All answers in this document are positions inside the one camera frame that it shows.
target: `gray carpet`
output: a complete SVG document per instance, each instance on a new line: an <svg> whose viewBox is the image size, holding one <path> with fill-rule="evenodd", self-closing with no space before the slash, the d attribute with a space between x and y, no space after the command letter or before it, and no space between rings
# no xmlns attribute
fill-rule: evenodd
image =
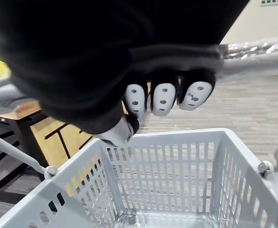
<svg viewBox="0 0 278 228"><path fill-rule="evenodd" d="M147 114L139 132L161 132L212 127L233 130L260 160L274 162L278 147L278 76L216 85L208 101L193 112L176 106L163 118ZM27 193L39 180L24 175L6 191ZM12 205L0 203L0 216Z"/></svg>

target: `black fabric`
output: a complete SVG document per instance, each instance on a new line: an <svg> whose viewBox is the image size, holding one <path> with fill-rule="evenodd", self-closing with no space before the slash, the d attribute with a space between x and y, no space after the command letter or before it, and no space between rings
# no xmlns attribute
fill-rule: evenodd
<svg viewBox="0 0 278 228"><path fill-rule="evenodd" d="M218 44L247 1L0 0L0 56L44 112L85 122L122 98L129 48Z"/></svg>

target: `gray basket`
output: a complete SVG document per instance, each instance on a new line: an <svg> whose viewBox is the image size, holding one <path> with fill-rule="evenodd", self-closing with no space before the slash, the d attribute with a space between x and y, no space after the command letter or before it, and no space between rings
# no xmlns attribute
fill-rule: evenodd
<svg viewBox="0 0 278 228"><path fill-rule="evenodd" d="M93 140L0 219L3 228L278 228L278 183L230 130Z"/></svg>

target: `black metal frame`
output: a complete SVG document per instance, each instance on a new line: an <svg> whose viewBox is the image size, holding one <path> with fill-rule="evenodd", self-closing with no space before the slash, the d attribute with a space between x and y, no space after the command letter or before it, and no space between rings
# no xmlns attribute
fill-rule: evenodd
<svg viewBox="0 0 278 228"><path fill-rule="evenodd" d="M13 146L21 145L25 153L35 158L42 166L47 167L48 162L46 161L30 129L31 125L34 125L45 118L47 118L47 116L44 115L41 111L19 120L0 118L0 128L9 130L8 132L1 134L0 138L6 138L15 135L18 141L13 143ZM0 161L5 156L5 153L1 153ZM0 180L0 201L16 204L26 196L24 194L19 193L4 192L1 189L27 168L28 165L23 163ZM36 171L34 171L34 173L39 177L41 181L44 180L44 176L41 173L37 173Z"/></svg>

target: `robotic hand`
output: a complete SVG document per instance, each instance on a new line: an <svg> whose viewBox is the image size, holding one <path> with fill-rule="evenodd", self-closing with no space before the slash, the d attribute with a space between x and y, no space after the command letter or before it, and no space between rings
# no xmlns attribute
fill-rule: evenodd
<svg viewBox="0 0 278 228"><path fill-rule="evenodd" d="M84 109L85 118L76 115L66 118L54 112L57 105L50 108L50 99L47 99L47 104L41 102L41 107L46 113L53 113L52 116L58 116L58 119L74 124L112 145L122 145L138 130L138 119L142 119L146 113L149 94L152 113L166 116L176 100L179 108L186 111L202 105L211 95L216 82L244 76L278 75L278 38L268 39L267 42L213 47L155 45L132 49L131 55L132 63L123 72L120 82L113 86L113 92L115 89L117 92L107 93L105 97L106 101L113 96L115 102L102 102L100 108ZM150 93L147 82L151 83ZM22 85L20 88L30 93L28 88ZM10 83L10 78L0 79L0 114L31 100ZM122 101L128 114L123 111ZM68 109L62 107L59 111L78 111L77 106L70 106L70 101L67 104Z"/></svg>

